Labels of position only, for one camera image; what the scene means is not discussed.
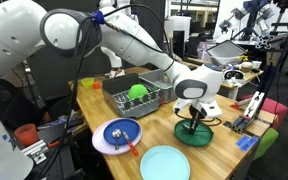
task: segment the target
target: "floor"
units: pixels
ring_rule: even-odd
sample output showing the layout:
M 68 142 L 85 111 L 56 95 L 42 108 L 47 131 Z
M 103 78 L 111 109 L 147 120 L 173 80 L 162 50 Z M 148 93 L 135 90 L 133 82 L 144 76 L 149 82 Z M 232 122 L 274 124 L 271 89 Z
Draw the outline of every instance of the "floor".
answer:
M 288 107 L 288 59 L 280 74 L 272 84 L 268 97 L 277 100 Z M 248 84 L 239 91 L 239 96 L 253 94 L 256 87 Z M 279 137 L 266 154 L 255 160 L 249 170 L 249 174 L 254 180 L 288 180 L 288 112 L 278 129 Z

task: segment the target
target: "green ball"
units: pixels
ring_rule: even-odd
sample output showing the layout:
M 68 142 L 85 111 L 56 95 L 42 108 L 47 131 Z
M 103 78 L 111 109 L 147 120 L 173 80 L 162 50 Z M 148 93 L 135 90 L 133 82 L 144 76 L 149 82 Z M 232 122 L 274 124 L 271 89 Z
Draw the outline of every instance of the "green ball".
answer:
M 128 98 L 133 100 L 135 98 L 139 98 L 141 101 L 143 100 L 143 96 L 148 94 L 148 90 L 142 84 L 134 84 L 131 89 L 128 91 Z

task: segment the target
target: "blue plate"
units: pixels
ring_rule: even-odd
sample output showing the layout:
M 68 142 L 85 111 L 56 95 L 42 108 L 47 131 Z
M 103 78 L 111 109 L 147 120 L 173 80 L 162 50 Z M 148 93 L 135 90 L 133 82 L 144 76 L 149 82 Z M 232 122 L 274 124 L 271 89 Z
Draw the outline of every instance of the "blue plate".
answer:
M 112 145 L 116 144 L 116 139 L 112 136 L 112 132 L 115 129 L 120 129 L 121 131 L 125 131 L 127 135 L 129 136 L 130 141 L 133 141 L 140 132 L 140 125 L 135 120 L 129 119 L 129 118 L 121 118 L 110 123 L 105 128 L 103 135 L 104 135 L 104 139 Z M 118 144 L 119 145 L 127 144 L 127 141 L 125 140 L 122 134 L 121 134 L 121 137 L 118 138 Z
M 140 164 L 144 180 L 188 180 L 190 165 L 186 157 L 170 146 L 156 146 L 148 150 Z

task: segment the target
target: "red cup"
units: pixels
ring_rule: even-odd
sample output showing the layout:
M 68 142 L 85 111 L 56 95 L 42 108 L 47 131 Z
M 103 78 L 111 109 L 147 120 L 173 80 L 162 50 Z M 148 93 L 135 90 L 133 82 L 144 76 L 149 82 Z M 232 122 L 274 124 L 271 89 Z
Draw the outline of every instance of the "red cup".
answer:
M 34 124 L 26 124 L 17 128 L 14 135 L 19 139 L 24 146 L 30 146 L 38 141 L 38 135 Z

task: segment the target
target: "light blue plate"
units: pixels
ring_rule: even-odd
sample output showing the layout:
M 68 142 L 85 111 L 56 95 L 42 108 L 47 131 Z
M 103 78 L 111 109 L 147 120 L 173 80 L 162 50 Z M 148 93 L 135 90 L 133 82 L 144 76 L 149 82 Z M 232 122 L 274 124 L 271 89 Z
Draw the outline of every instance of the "light blue plate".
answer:
M 142 157 L 140 171 L 144 180 L 188 180 L 190 164 L 179 150 L 156 146 Z

